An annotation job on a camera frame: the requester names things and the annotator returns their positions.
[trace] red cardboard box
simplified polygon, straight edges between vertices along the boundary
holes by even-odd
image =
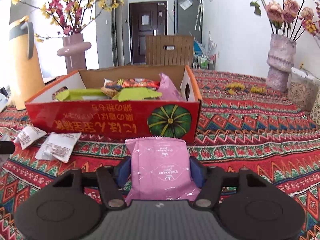
[[[61,88],[101,88],[104,79],[170,77],[182,91],[183,101],[116,100],[54,101]],[[192,143],[197,133],[202,97],[188,66],[130,65],[74,71],[50,83],[26,102],[34,126],[47,132],[104,134],[113,139],[148,136],[181,138]]]

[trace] lavender textured vase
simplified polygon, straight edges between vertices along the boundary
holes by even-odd
[[[266,85],[285,92],[294,66],[297,43],[283,35],[271,34],[267,63],[270,66]]]
[[[65,57],[67,72],[70,73],[77,69],[87,69],[84,52],[91,48],[91,43],[83,41],[82,33],[63,37],[62,40],[64,47],[57,51],[57,55],[59,57]]]

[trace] gray ribbed panel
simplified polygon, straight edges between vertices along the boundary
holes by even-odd
[[[210,212],[192,209],[187,201],[132,201],[110,212],[83,240],[236,240]]]

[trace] gray handle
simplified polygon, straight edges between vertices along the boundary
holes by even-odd
[[[28,51],[27,57],[31,59],[33,56],[33,45],[34,45],[34,33],[33,33],[33,24],[32,22],[25,22],[21,27],[22,30],[27,28],[28,29]]]

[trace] red patterned fabric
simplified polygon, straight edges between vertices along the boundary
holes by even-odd
[[[299,240],[320,239],[320,130],[308,113],[290,102],[284,93],[267,89],[263,95],[250,93],[262,87],[262,78],[195,70],[204,101],[196,141],[190,155],[205,165],[235,172],[247,167],[294,198],[305,210],[306,221]],[[246,88],[229,95],[225,86],[240,82]],[[0,134],[13,139],[30,120],[25,111],[9,108],[0,114]],[[35,154],[45,138],[15,153],[0,170],[0,236],[21,239],[12,214],[30,195],[70,168],[85,172],[103,165],[116,165],[129,152],[123,142],[84,134],[69,163],[38,161]],[[128,192],[131,183],[122,189]],[[221,199],[235,189],[224,188]],[[100,202],[99,192],[85,193]]]

